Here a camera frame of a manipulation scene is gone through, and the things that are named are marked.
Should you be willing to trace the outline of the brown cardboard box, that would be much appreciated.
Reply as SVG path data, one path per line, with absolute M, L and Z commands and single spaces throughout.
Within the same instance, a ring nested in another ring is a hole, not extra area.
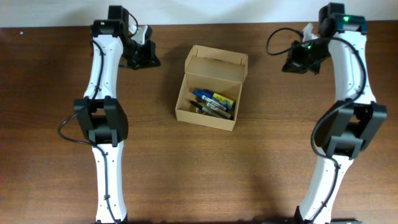
M 177 120 L 232 131 L 236 124 L 243 83 L 248 74 L 248 55 L 194 45 L 185 60 L 185 74 L 175 113 Z M 233 119 L 198 114 L 190 101 L 195 90 L 207 89 L 235 102 Z

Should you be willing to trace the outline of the blue white marker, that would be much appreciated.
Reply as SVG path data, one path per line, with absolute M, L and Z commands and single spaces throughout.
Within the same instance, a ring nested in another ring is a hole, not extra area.
M 221 104 L 217 99 L 213 98 L 212 96 L 210 96 L 207 93 L 204 93 L 203 91 L 200 90 L 193 90 L 193 94 L 203 100 L 205 100 L 206 102 L 209 103 L 214 103 L 217 107 L 219 107 L 220 109 L 222 109 L 223 111 L 229 111 L 229 108 L 224 105 Z

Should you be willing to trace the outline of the black fine marker pen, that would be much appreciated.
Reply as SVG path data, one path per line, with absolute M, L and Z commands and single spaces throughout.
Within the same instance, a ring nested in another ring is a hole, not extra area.
M 204 112 L 206 112 L 206 113 L 208 113 L 208 114 L 210 114 L 210 115 L 212 115 L 212 116 L 214 116 L 214 117 L 221 118 L 220 115 L 218 115 L 218 114 L 216 114 L 216 113 L 210 111 L 210 110 L 207 109 L 205 106 L 200 105 L 199 103 L 197 103 L 197 102 L 195 102 L 195 101 L 190 100 L 190 103 L 191 103 L 193 106 L 195 106 L 197 109 L 199 109 L 199 110 L 202 110 L 202 111 L 204 111 Z

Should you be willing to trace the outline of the yellow highlighter marker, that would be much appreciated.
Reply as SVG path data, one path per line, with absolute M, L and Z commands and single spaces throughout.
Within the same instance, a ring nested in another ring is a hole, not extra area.
M 225 107 L 228 107 L 229 109 L 233 109 L 235 107 L 236 103 L 234 100 L 222 96 L 218 93 L 214 93 L 213 98 L 217 99 L 221 104 L 225 105 Z

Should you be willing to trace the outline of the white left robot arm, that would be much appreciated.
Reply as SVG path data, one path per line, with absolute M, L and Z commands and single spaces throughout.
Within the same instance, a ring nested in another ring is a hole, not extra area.
M 87 89 L 74 110 L 96 161 L 98 206 L 96 223 L 126 223 L 121 160 L 128 136 L 128 120 L 117 99 L 118 70 L 160 66 L 149 25 L 132 25 L 132 14 L 110 6 L 108 17 L 90 26 L 93 63 Z

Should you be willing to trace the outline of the black white marker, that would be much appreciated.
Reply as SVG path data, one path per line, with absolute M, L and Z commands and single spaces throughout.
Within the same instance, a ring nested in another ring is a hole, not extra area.
M 216 106 L 213 103 L 206 103 L 206 105 L 211 108 L 214 111 L 217 111 L 219 114 L 223 115 L 224 117 L 226 117 L 227 119 L 233 120 L 234 116 L 227 113 L 226 111 L 222 110 L 220 107 Z

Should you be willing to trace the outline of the blue ballpoint pen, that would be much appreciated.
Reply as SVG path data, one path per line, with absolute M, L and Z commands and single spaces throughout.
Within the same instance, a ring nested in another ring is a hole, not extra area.
M 204 93 L 207 93 L 207 94 L 209 94 L 212 97 L 213 97 L 213 94 L 215 93 L 215 92 L 213 92 L 211 90 L 208 90 L 208 89 L 203 89 L 203 90 L 200 90 L 200 91 L 203 91 Z

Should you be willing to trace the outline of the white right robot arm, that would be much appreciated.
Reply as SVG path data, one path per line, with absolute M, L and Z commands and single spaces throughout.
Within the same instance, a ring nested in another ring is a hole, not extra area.
M 318 33 L 306 26 L 282 67 L 283 72 L 318 74 L 321 63 L 330 58 L 335 79 L 335 102 L 310 137 L 317 163 L 308 193 L 295 211 L 296 223 L 331 223 L 346 171 L 387 118 L 386 107 L 377 104 L 369 84 L 367 33 L 363 16 L 346 14 L 343 4 L 330 2 L 319 11 Z

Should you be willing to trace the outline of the black ballpoint pen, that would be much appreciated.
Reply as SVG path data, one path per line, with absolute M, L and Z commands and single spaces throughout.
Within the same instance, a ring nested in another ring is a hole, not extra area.
M 205 107 L 206 109 L 210 109 L 210 107 L 207 105 L 207 102 L 199 97 L 195 98 L 196 101 L 198 102 L 198 104 L 202 105 L 203 107 Z

